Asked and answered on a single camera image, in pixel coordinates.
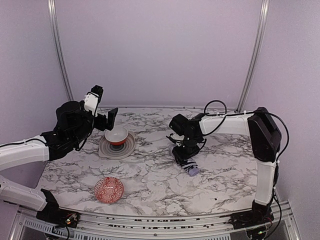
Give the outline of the lilac folding umbrella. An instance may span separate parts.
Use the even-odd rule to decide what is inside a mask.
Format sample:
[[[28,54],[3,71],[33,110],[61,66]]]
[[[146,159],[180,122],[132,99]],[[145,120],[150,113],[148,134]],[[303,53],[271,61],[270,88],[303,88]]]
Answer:
[[[193,160],[193,155],[187,153],[187,149],[182,146],[170,146],[169,152],[174,158],[175,163],[180,166],[189,176],[193,177],[200,172],[198,164]]]

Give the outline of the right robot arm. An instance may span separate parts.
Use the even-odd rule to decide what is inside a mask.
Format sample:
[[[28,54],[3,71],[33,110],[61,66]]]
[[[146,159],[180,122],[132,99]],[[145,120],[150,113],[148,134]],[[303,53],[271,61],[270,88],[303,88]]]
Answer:
[[[203,112],[193,118],[177,114],[169,123],[173,132],[167,138],[174,144],[171,153],[175,162],[193,177],[200,171],[193,157],[202,150],[207,136],[247,136],[257,162],[257,185],[251,211],[264,216],[273,201],[281,154],[282,133],[274,118],[265,107],[231,114]]]

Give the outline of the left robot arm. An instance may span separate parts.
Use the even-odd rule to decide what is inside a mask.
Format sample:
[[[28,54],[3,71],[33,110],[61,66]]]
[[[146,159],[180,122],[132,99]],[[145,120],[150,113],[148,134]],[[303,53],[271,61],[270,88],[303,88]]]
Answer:
[[[112,130],[118,108],[107,115],[97,112],[97,107],[86,110],[82,100],[68,101],[56,109],[56,126],[33,138],[1,145],[0,169],[34,162],[51,162],[64,158],[72,151],[80,151],[94,129]],[[36,190],[0,178],[0,198],[9,203],[42,211],[49,202],[55,201],[50,191]]]

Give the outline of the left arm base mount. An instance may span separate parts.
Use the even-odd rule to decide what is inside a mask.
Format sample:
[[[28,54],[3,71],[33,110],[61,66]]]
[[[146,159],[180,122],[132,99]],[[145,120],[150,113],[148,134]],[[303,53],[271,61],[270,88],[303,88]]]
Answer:
[[[46,189],[40,190],[45,196],[46,205],[38,211],[36,218],[48,223],[76,228],[80,220],[80,214],[76,211],[60,208],[54,195]]]

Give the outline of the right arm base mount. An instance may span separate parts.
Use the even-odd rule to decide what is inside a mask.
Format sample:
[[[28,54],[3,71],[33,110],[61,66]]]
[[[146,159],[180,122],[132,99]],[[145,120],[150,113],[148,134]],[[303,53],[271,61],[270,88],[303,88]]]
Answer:
[[[230,219],[228,223],[233,226],[234,230],[242,229],[242,228],[249,228],[265,223],[272,223],[274,220],[274,215],[272,212],[267,211],[266,215],[263,215],[259,211],[242,211],[237,213],[232,213],[230,215]]]

